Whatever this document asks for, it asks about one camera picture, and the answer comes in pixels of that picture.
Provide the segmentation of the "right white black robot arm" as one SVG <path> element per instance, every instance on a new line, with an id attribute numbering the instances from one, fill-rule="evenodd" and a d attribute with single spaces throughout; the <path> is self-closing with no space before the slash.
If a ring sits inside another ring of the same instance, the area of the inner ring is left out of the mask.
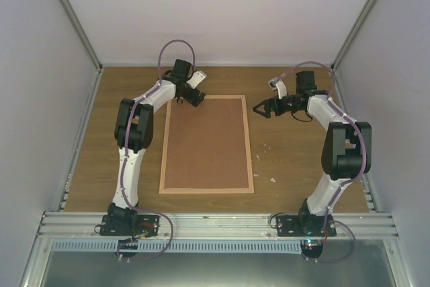
<path id="1" fill-rule="evenodd" d="M 296 92 L 289 94 L 279 78 L 269 81 L 276 91 L 272 98 L 253 107 L 265 118 L 303 111 L 310 120 L 317 120 L 326 132 L 321 155 L 322 177 L 305 199 L 296 216 L 279 226 L 278 233 L 321 236 L 329 232 L 329 221 L 335 204 L 343 192 L 370 170 L 372 162 L 372 127 L 346 114 L 331 97 L 331 92 L 319 89 L 312 71 L 296 73 Z"/>

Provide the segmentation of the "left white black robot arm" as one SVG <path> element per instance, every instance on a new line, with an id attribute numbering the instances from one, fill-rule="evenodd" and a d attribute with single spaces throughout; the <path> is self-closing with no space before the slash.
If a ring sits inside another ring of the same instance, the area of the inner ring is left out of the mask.
<path id="1" fill-rule="evenodd" d="M 116 193 L 108 207 L 108 216 L 115 219 L 115 228 L 124 236 L 138 230 L 138 181 L 146 150 L 153 141 L 155 113 L 173 99 L 199 106 L 205 93 L 198 90 L 206 74 L 193 64 L 177 59 L 171 70 L 145 93 L 120 102 L 114 138 L 120 155 Z"/>

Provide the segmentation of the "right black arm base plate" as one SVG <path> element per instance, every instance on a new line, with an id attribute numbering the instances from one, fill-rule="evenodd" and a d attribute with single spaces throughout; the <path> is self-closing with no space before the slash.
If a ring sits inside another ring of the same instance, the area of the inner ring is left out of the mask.
<path id="1" fill-rule="evenodd" d="M 306 220 L 297 214 L 277 213 L 272 214 L 268 224 L 277 231 L 279 237 L 335 237 L 337 235 L 331 215 L 325 222 L 324 216 L 310 215 Z"/>

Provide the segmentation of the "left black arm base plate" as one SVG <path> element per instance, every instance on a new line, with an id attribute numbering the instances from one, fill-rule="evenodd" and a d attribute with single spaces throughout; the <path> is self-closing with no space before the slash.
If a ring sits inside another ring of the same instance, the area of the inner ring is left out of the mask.
<path id="1" fill-rule="evenodd" d="M 160 216 L 143 214 L 134 220 L 105 215 L 95 232 L 101 236 L 153 237 L 158 235 Z"/>

